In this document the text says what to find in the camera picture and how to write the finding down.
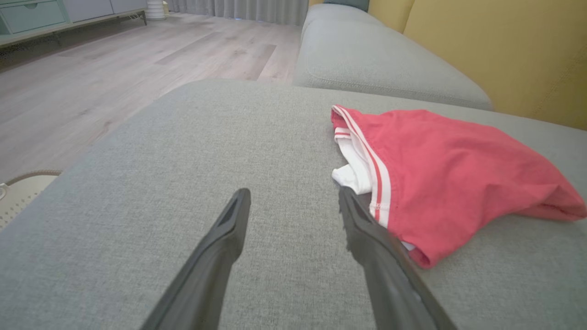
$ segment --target sofa cushion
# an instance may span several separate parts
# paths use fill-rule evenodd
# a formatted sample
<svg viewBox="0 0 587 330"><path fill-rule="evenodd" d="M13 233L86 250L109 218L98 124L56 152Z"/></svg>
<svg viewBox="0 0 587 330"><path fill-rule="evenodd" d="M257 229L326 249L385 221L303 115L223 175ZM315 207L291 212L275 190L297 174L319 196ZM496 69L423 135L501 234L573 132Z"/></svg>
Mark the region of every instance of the sofa cushion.
<svg viewBox="0 0 587 330"><path fill-rule="evenodd" d="M358 22L309 25L293 83L492 109L479 86L438 56L395 30Z"/></svg>
<svg viewBox="0 0 587 330"><path fill-rule="evenodd" d="M587 198L587 132L363 93L189 83L98 141L0 232L2 328L139 329L240 187L251 214L220 328L374 328L330 177L346 163L334 103L495 126ZM586 234L585 221L509 215L421 276L459 328L583 328Z"/></svg>
<svg viewBox="0 0 587 330"><path fill-rule="evenodd" d="M383 23L379 22L379 20L375 17L351 6L316 4L308 9L308 14L306 15L306 20L303 22L302 27L302 40L306 28L308 28L310 23L317 19L330 19L344 22L362 22L383 26Z"/></svg>
<svg viewBox="0 0 587 330"><path fill-rule="evenodd" d="M359 8L364 12L369 10L369 0L324 0L325 4L337 4Z"/></svg>

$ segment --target cabinet drawer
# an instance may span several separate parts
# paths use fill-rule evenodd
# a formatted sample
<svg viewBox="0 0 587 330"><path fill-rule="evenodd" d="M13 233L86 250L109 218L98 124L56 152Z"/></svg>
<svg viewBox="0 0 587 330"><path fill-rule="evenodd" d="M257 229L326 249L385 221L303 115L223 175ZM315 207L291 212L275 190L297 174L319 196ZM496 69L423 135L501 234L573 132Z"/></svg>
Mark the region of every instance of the cabinet drawer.
<svg viewBox="0 0 587 330"><path fill-rule="evenodd" d="M57 1L1 8L4 20L12 33L41 28L65 21Z"/></svg>
<svg viewBox="0 0 587 330"><path fill-rule="evenodd" d="M23 1L27 1L27 0L0 0L0 5L10 4L12 2L23 2Z"/></svg>

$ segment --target white stripe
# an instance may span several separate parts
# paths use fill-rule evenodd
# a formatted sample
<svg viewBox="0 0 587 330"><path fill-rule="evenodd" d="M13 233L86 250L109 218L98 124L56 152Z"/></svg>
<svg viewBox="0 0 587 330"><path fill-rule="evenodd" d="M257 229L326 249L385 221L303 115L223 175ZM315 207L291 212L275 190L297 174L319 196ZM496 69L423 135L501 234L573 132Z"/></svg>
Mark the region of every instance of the white stripe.
<svg viewBox="0 0 587 330"><path fill-rule="evenodd" d="M340 135L340 134L335 134L334 135L334 141L338 140L338 139L347 139L347 140L352 140L352 137L350 135Z"/></svg>
<svg viewBox="0 0 587 330"><path fill-rule="evenodd" d="M344 127L337 127L334 129L334 134L336 133L347 133L350 134L350 130L349 129L345 129Z"/></svg>
<svg viewBox="0 0 587 330"><path fill-rule="evenodd" d="M337 106L332 106L332 108L339 115L342 116L342 113L344 113L346 115L346 117L348 118L348 121L349 121L349 122L347 122L347 125L356 130L356 135L361 140L363 147L367 148L368 151L370 151L370 154L373 156L373 159L375 159L375 162L377 163L377 166L379 168L379 176L381 177L381 181L382 181L381 182L381 188L382 188L381 192L377 191L377 174L375 173L375 167L371 163L370 157L368 157L369 168L371 169L371 172L372 172L372 184L373 184L373 193L371 196L371 205L369 206L369 209L372 214L375 214L376 205L373 205L373 204L377 203L377 194L381 193L381 202L382 202L382 204L387 205L387 210L384 210L381 208L379 209L378 221L379 221L379 224L381 224L382 226L387 228L387 223L389 221L389 207L391 206L391 201L392 201L392 185L391 185L391 181L389 178L389 172L387 171L387 167L385 166L385 164L383 164L383 162L381 161L379 156L373 151L373 149L371 149L371 147L367 143L367 140L365 139L365 136L363 135L363 132L361 131L359 125L357 125L357 123L355 122L353 117L345 109L342 109Z"/></svg>

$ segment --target light wood flooring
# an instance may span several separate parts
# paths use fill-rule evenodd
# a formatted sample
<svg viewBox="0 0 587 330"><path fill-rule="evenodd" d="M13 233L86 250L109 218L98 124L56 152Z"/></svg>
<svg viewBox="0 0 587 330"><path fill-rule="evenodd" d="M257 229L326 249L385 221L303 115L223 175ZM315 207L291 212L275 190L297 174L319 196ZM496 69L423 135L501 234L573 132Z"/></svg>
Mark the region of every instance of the light wood flooring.
<svg viewBox="0 0 587 330"><path fill-rule="evenodd" d="M124 21L72 37L85 38L81 44L65 38L62 48L0 72L0 183L27 171L67 168L96 140L187 82L291 83L300 34L299 26L172 14L147 26ZM14 53L13 59L20 56ZM0 58L5 65L9 55Z"/></svg>

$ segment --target gray cabinet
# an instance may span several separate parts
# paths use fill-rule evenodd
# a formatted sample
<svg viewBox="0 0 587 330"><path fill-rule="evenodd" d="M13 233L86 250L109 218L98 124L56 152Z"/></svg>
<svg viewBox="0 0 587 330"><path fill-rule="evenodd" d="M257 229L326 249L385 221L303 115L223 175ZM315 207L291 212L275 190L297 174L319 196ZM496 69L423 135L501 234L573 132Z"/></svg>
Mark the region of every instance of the gray cabinet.
<svg viewBox="0 0 587 330"><path fill-rule="evenodd" d="M63 0L72 22L147 7L147 0Z"/></svg>
<svg viewBox="0 0 587 330"><path fill-rule="evenodd" d="M0 0L1 37L64 25L66 18L60 0Z"/></svg>
<svg viewBox="0 0 587 330"><path fill-rule="evenodd" d="M72 22L114 13L110 0L63 0L63 4Z"/></svg>
<svg viewBox="0 0 587 330"><path fill-rule="evenodd" d="M115 14L147 7L147 0L110 0L110 3Z"/></svg>

